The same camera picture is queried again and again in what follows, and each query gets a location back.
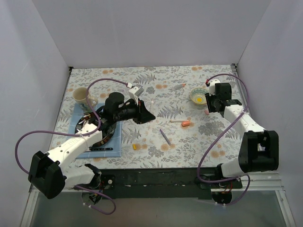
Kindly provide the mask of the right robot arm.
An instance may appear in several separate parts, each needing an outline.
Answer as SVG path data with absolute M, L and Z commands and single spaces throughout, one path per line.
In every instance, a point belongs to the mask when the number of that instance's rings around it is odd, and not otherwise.
M 227 187 L 232 178 L 250 172 L 275 171 L 279 166 L 279 136 L 257 124 L 244 110 L 242 103 L 232 99 L 232 87 L 215 79 L 207 82 L 205 94 L 208 111 L 220 113 L 240 135 L 242 141 L 238 157 L 219 164 L 214 171 L 215 184 Z

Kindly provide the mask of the white pink marker pen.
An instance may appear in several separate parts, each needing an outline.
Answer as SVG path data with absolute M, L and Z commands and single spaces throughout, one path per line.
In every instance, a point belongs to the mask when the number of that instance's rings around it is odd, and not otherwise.
M 151 114 L 154 113 L 154 107 L 153 106 L 154 106 L 154 100 L 151 100 L 150 109 L 149 109 Z

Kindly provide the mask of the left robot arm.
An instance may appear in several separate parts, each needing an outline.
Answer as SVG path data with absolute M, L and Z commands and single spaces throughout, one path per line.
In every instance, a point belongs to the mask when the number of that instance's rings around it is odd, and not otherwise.
M 84 164 L 69 168 L 69 164 L 111 134 L 117 122 L 132 119 L 136 124 L 144 124 L 155 120 L 156 117 L 147 110 L 143 100 L 125 101 L 124 98 L 121 93 L 111 93 L 97 110 L 98 117 L 93 115 L 89 118 L 73 137 L 46 153 L 38 151 L 34 154 L 28 179 L 46 198 L 52 199 L 64 188 L 77 185 L 87 189 L 98 188 L 101 171 L 97 167 Z

